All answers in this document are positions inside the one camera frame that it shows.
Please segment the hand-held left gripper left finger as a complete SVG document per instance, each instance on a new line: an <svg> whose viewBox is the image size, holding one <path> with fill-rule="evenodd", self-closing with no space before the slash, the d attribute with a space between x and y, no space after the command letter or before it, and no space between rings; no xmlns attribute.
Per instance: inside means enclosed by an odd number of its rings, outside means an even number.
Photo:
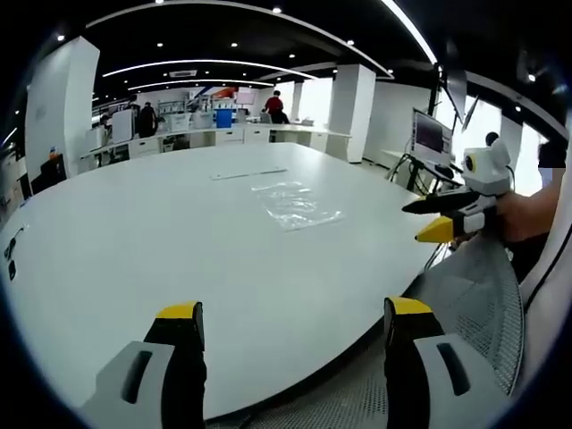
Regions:
<svg viewBox="0 0 572 429"><path fill-rule="evenodd" d="M132 341L97 374L80 407L90 428L203 428L206 384L203 307L161 310L142 341Z"/></svg>

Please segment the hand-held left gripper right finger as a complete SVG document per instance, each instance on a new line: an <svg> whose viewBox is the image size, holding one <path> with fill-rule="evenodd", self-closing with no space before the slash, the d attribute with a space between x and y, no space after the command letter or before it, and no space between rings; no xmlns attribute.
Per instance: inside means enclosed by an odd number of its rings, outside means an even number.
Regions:
<svg viewBox="0 0 572 429"><path fill-rule="evenodd" d="M416 299L384 301L389 428L485 428L508 404L492 366Z"/></svg>

